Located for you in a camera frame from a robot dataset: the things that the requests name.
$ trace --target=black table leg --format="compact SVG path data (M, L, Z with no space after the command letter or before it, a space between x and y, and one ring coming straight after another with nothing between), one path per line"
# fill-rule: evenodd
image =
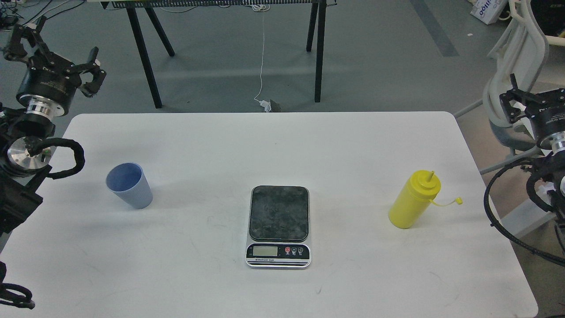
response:
M312 41L314 40L314 28L316 27L316 17L318 16L318 3L312 3L310 11L310 26L308 27L308 40L306 41L306 51L312 51Z
M325 9L327 8L326 0L320 1L319 19L318 19L318 39L316 40L316 84L314 88L314 102L320 102L321 99L321 67L324 62L324 35L325 35Z
M133 37L136 39L137 50L140 53L141 64L143 64L145 77L147 77L147 83L149 84L151 96L153 97L153 103L155 103L155 108L162 108L163 104L161 103L159 89L157 88L157 83L155 82L155 75L153 75L153 69L151 68L151 62L149 61L147 48L145 47L145 41L143 40L143 35L141 34L141 27L140 22L137 19L136 9L126 8L125 10L128 13L129 23L132 25Z
M145 8L145 11L149 16L151 23L153 23L153 26L155 27L157 34L161 38L161 42L165 46L165 49L167 49L167 53L169 54L170 57L175 56L175 51L173 50L173 47L171 46L171 43L169 42L169 39L167 38L167 35L165 34L165 31L163 30L163 27L161 26L161 22L159 22L159 19L157 18L155 11L153 10L153 8Z

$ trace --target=bottle cap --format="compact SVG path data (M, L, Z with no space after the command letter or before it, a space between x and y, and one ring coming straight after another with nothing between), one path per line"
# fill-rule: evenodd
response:
M433 200L441 189L434 171L418 170L410 177L410 193L420 200Z

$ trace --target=white table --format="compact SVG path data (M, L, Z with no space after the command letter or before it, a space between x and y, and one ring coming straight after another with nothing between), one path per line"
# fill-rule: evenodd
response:
M532 317L509 241L489 226L485 186L448 113L85 114L85 149L1 259L37 307L2 317ZM73 165L57 150L55 170ZM134 210L105 187L122 162L154 201ZM439 202L408 230L387 212L406 179L434 170ZM310 191L312 263L245 264L251 190Z

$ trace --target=wire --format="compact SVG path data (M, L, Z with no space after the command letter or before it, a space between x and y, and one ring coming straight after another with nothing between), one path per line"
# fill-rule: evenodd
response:
M512 15L510 14L510 11L506 11L505 13L507 13L508 16L507 16L506 18L498 17L498 20L500 20L500 21L506 21L506 20L508 20L509 18L512 17Z
M26 24L28 24L31 20L35 19L35 18L41 13L41 11L45 10L45 8L47 8L47 6L51 4L51 2L53 2L53 0L49 0L49 2L45 5L45 7L43 7L41 10L39 10L38 13L36 13L31 19L29 19L26 23L24 23L24 24L22 24L22 25L26 25Z
M34 3L34 4L32 4L32 5L29 5L29 6L24 6L24 5L20 5L20 6L23 7L23 8L29 8L29 7L33 7L33 6L39 5L39 4L41 3L41 1L43 1L43 0L39 0L39 1L37 1L37 3Z
M49 12L49 11L51 11L51 10L55 10L56 8L58 8L58 7L62 6L62 5L64 5L64 4L67 3L67 2L70 2L70 1L71 1L71 0L66 0L65 2L61 2L60 4L54 6L53 8L51 8L51 9L49 9L49 10L43 12L43 15L45 15L47 12Z
M490 208L489 193L490 193L490 189L492 188L494 182L502 174L504 174L506 171L508 171L508 170L510 170L514 167L522 166L522 165L530 165L531 166L532 161L530 159L521 159L521 160L514 161L514 162L504 166L504 168L502 168L500 171L498 171L494 175L494 177L490 180L489 184L486 187L485 196L483 198L486 216L488 216L488 218L491 222L490 225L493 226L495 229L497 229L502 235L504 235L510 241L516 243L520 247L525 248L526 250L530 251L532 254L537 255L537 256L539 256L539 257L541 257L541 258L543 258L547 261L552 262L553 264L565 267L565 259L564 258L549 254L549 253L544 252L544 251L540 251L540 250L536 249L535 247L527 245L522 240L520 240L519 238L512 235L512 233L510 233L508 230L506 230L506 228L504 226L502 226L502 224L494 216L494 213L493 213L492 209Z
M72 139L49 138L42 141L38 141L33 144L33 148L29 151L30 156L36 156L40 154L43 151L43 149L52 146L71 148L75 156L75 166L68 170L63 170L56 173L49 173L47 175L48 178L55 180L55 179L70 177L72 175L79 173L80 170L84 168L84 163L85 163L84 149L79 143L77 143Z
M271 5L250 5L246 7L252 8L255 12L267 12L271 9Z
M6 278L6 264L0 261L0 299L3 299L0 300L0 304L33 309L35 303L32 300L32 292L20 285L4 283L4 278Z
M263 62L265 61L265 16L263 15L263 52L261 53L261 72L259 73L259 79L261 80L261 87L259 88L259 93L253 98L255 101L261 103L257 97L261 94L263 90Z
M192 7L192 8L190 8L190 9L184 10L184 11L169 11L169 10L165 10L165 9L163 9L163 8L160 8L160 9L163 10L163 11L165 11L165 12L170 12L170 13L185 13L185 12L188 12L188 11L190 11L190 10L192 10L192 9L195 9L195 8L196 8L196 7Z
M47 18L47 20L49 20L49 19L51 19L51 18L54 18L54 17L58 16L59 14L61 14L61 13L63 13L63 12L67 12L67 11L69 11L69 10L73 10L73 9L76 8L76 7L80 7L80 6L82 6L85 2L86 2L86 0L82 0L82 2L79 3L78 5L75 5L74 7L65 9L65 10L60 11L60 12L57 12L56 14L54 14L54 15L50 16L49 18Z
M18 13L18 3L17 2L13 2L13 6L9 7L8 4L9 2L4 2L2 1L2 5L0 6L0 22L2 22L5 18L21 18L23 19L24 17L21 16Z
M555 236L557 236L558 238L560 237L560 229L558 226L555 227ZM558 239L559 241L559 246L561 246L561 249L565 251L565 243L561 240Z

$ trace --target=power adapter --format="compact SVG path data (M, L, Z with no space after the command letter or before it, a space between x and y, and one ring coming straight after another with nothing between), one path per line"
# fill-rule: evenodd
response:
M259 102L259 104L261 105L261 107L265 108L265 113L280 113L281 112L281 106L279 103L277 103L274 100L262 100Z

